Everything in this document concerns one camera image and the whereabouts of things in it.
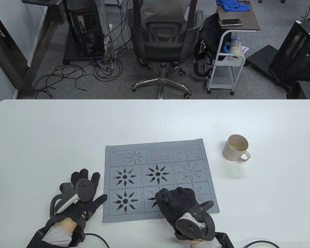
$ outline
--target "mug handle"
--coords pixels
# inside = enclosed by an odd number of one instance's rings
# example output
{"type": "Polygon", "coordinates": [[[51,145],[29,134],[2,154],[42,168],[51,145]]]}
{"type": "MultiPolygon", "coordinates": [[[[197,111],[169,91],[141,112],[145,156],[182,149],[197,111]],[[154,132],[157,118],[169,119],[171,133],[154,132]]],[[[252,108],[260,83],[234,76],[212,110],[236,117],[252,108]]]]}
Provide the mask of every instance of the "mug handle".
{"type": "Polygon", "coordinates": [[[226,53],[230,53],[230,45],[231,45],[231,43],[230,42],[226,42],[225,43],[225,45],[224,45],[224,47],[223,47],[223,50],[224,50],[224,52],[226,52],[226,53]]]}
{"type": "Polygon", "coordinates": [[[245,151],[244,154],[247,156],[247,159],[239,158],[239,160],[241,162],[246,162],[248,159],[250,159],[250,153],[249,152],[245,151]]]}

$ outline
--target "smartphone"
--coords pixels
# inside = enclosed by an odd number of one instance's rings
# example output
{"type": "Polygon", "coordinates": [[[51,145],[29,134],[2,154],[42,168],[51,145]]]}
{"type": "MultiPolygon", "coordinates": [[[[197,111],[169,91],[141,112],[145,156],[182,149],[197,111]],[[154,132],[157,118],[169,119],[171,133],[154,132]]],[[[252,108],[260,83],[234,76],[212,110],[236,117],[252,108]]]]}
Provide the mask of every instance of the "smartphone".
{"type": "Polygon", "coordinates": [[[225,19],[225,20],[219,20],[219,24],[222,27],[226,27],[226,26],[241,26],[243,23],[240,19],[225,19]]]}

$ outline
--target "printed grid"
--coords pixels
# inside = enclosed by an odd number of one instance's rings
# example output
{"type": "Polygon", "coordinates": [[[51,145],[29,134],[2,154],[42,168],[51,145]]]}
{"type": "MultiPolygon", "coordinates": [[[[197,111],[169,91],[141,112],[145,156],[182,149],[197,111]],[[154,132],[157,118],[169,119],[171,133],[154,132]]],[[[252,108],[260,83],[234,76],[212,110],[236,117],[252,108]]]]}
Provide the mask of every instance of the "printed grid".
{"type": "Polygon", "coordinates": [[[212,200],[199,145],[110,152],[109,216],[159,211],[155,194],[177,187],[212,200]]]}

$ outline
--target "beige mug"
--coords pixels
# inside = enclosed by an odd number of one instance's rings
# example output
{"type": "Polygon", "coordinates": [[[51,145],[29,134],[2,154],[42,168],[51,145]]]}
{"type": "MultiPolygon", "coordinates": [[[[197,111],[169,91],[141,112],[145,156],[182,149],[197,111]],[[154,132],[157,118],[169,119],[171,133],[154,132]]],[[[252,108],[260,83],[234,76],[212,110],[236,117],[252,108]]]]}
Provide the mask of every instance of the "beige mug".
{"type": "Polygon", "coordinates": [[[239,134],[233,134],[228,137],[224,150],[223,155],[229,161],[241,161],[246,162],[250,159],[250,154],[247,152],[248,149],[248,141],[245,137],[239,134]],[[245,154],[247,159],[241,158],[241,156],[245,154]]]}

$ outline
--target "white table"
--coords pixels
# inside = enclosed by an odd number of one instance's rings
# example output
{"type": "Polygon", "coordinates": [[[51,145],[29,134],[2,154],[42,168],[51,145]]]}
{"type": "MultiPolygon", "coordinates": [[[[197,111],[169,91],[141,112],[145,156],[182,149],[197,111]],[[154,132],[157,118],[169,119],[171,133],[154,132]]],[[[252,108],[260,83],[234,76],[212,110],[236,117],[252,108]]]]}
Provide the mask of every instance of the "white table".
{"type": "MultiPolygon", "coordinates": [[[[106,145],[197,138],[203,138],[220,207],[212,215],[217,231],[236,248],[257,239],[310,248],[310,100],[5,100],[0,248],[26,247],[73,171],[103,175],[106,145]],[[246,163],[222,156],[234,133],[250,143],[246,163]]],[[[188,247],[164,219],[101,221],[102,207],[85,231],[111,248],[188,247]]],[[[89,236],[79,247],[105,246],[89,236]]]]}

